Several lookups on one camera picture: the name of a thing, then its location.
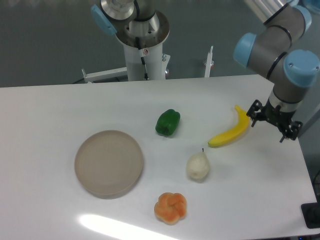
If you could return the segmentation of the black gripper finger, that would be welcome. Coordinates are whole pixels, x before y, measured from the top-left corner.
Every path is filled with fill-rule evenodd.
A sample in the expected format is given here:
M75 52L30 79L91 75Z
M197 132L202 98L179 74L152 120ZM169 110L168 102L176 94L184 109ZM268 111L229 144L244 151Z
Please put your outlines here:
M298 137L298 134L303 126L303 123L300 121L292 121L290 124L280 124L278 126L279 131L282 133L282 137L280 139L280 143L282 143L285 139L290 139L295 141Z
M265 120L264 106L256 99L250 106L246 115L252 120L251 126L254 127L256 122Z

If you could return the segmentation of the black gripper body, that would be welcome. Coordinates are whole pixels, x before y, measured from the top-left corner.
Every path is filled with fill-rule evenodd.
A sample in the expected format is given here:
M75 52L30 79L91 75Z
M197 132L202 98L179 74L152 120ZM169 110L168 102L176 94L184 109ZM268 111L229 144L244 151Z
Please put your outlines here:
M273 107L268 99L260 112L260 120L266 121L276 127L288 128L294 114L295 111L284 112L281 111L281 107Z

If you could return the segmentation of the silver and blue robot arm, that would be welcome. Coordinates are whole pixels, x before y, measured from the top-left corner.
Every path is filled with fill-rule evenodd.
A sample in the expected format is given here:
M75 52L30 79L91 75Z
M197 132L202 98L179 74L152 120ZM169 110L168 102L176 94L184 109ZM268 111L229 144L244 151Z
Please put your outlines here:
M303 124L292 116L320 72L314 53L290 51L312 23L306 8L290 6L285 0L248 0L246 4L265 31L243 35L233 58L272 82L273 90L266 104L256 100L248 111L238 110L237 125L213 137L208 142L211 147L234 140L258 121L277 127L284 139L295 140ZM129 81L165 79L168 57L162 50L170 25L152 0L102 0L91 7L91 15L104 33L116 36L123 45Z

